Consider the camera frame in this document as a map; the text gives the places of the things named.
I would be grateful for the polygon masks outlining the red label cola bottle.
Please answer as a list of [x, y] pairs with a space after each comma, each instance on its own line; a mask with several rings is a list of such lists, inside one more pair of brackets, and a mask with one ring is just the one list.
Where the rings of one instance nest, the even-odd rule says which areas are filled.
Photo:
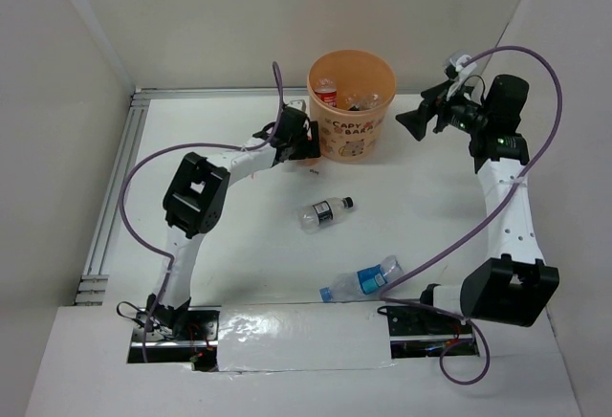
[[315, 95], [330, 107], [337, 106], [338, 88], [336, 82], [329, 77], [321, 77], [314, 84]]

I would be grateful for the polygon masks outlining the blue label bottle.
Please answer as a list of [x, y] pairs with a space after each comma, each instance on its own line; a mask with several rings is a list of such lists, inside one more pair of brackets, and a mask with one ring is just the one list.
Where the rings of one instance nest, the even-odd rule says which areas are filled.
[[348, 274], [340, 274], [329, 286], [319, 290], [325, 303], [354, 302], [376, 299], [383, 289], [404, 275], [395, 255], [381, 263]]

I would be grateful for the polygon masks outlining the clear crushed bottle no label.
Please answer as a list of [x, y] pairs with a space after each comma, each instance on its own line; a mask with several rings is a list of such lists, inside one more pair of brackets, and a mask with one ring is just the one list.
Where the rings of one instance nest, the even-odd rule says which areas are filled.
[[366, 111], [374, 109], [381, 104], [381, 96], [376, 93], [349, 94], [343, 99], [347, 111]]

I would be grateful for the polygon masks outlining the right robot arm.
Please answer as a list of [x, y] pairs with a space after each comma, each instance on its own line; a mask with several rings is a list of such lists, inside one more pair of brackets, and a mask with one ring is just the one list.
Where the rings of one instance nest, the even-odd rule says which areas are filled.
[[459, 286], [432, 283], [423, 290], [417, 320], [428, 333], [440, 332], [450, 313], [521, 327], [533, 325], [559, 285], [557, 268], [545, 263], [537, 244], [528, 196], [528, 145], [518, 133], [529, 84], [512, 75], [494, 78], [483, 102], [472, 89], [451, 80], [421, 94], [419, 107], [398, 116], [416, 139], [455, 127], [470, 135], [469, 152], [490, 222], [488, 255]]

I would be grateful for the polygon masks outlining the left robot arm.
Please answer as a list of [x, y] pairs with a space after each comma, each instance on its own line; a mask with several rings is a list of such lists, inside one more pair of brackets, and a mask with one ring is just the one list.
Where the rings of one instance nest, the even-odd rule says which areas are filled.
[[159, 333], [176, 340], [187, 331], [197, 255], [221, 219], [229, 188], [258, 171], [319, 156], [318, 122], [286, 105], [279, 121], [253, 134], [244, 148], [210, 157], [195, 152], [183, 157], [163, 199], [169, 257], [146, 302]]

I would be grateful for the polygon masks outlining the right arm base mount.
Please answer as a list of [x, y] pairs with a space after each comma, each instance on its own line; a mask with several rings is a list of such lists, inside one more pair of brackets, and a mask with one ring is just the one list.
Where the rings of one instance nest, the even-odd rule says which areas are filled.
[[393, 360], [478, 356], [473, 329], [456, 318], [408, 306], [383, 305], [377, 314], [386, 318]]

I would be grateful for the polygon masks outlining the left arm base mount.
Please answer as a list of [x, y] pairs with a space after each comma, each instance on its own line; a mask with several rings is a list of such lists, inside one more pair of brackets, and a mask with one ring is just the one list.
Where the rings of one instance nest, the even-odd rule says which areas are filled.
[[130, 335], [128, 363], [184, 363], [199, 372], [218, 371], [220, 310], [195, 308], [177, 334], [152, 319], [144, 330], [146, 314], [138, 313]]

